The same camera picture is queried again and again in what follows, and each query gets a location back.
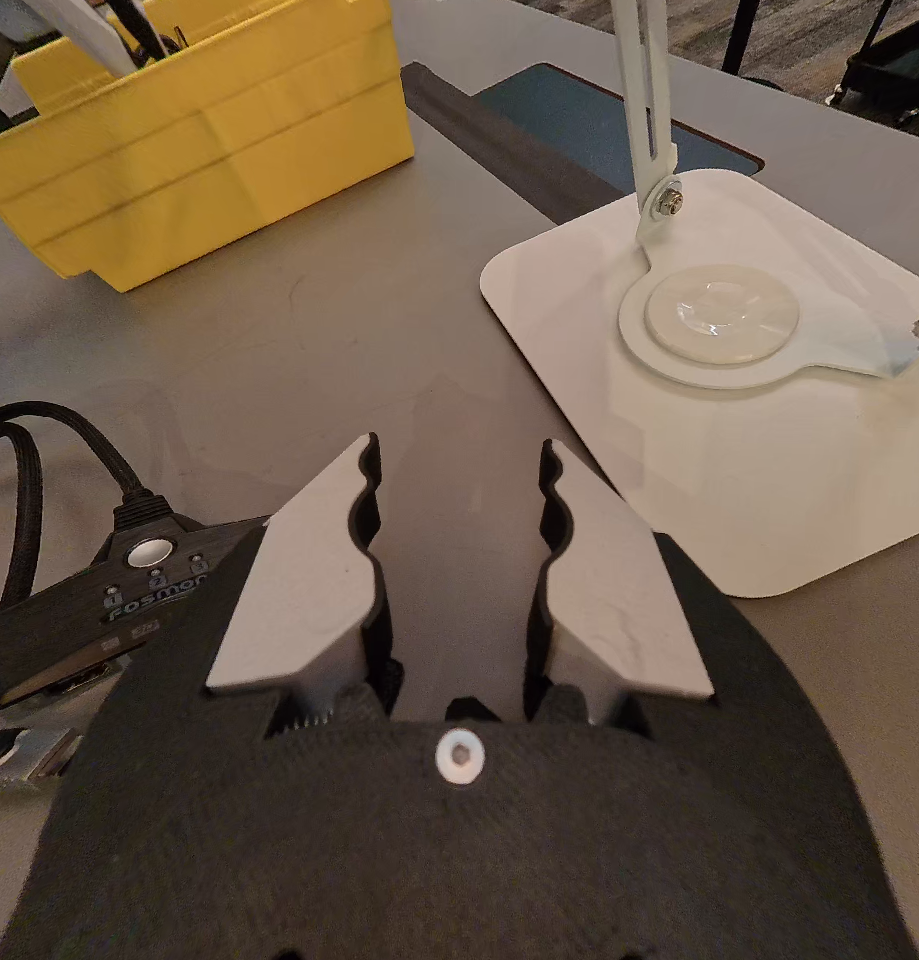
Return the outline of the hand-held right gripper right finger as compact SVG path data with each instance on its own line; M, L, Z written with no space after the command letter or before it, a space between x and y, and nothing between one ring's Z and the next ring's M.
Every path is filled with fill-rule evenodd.
M591 724L631 694L697 702L715 689L653 529L562 441L547 439L541 564L526 627L524 714L577 688Z

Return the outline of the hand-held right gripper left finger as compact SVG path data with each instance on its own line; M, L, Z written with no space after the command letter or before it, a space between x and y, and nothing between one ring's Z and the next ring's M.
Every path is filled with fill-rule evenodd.
M342 691L367 684L393 713L405 670L370 551L381 483L379 437L364 434L264 522L207 690L283 690L302 716L326 716Z

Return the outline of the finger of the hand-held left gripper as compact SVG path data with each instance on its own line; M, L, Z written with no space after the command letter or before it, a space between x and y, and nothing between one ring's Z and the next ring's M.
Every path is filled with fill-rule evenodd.
M88 2L25 1L24 4L114 78L124 78L138 70L121 34ZM141 52L156 62L170 56L142 1L107 1L105 5L114 12L120 26L135 40Z

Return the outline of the yellow plastic storage bin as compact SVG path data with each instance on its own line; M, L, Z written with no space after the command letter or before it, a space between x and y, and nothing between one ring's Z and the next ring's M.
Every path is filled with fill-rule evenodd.
M115 78L68 38L17 57L0 219L119 292L415 154L386 1L148 2L189 46Z

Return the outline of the black hdmi switch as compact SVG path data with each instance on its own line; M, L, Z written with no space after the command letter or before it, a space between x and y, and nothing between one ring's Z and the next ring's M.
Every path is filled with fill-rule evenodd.
M127 494L89 567L0 611L0 711L71 690L149 642L269 519L205 525L146 488Z

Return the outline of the black pole stand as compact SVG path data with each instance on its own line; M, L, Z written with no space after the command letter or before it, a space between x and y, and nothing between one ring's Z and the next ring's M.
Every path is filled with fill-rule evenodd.
M735 77L740 75L760 5L761 1L758 0L738 2L720 67L723 73Z

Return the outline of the black utility cart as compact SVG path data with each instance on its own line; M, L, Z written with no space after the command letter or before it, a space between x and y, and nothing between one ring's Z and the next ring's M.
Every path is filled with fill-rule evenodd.
M893 126L907 130L919 119L919 19L886 36L881 30L893 1L879 7L860 49L851 54L845 72L825 100L840 107L855 93L885 112Z

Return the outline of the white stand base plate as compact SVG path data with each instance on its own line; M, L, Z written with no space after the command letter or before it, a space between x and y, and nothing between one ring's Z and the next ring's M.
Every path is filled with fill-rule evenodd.
M682 174L496 255L480 291L621 496L725 594L919 534L919 277L758 180Z

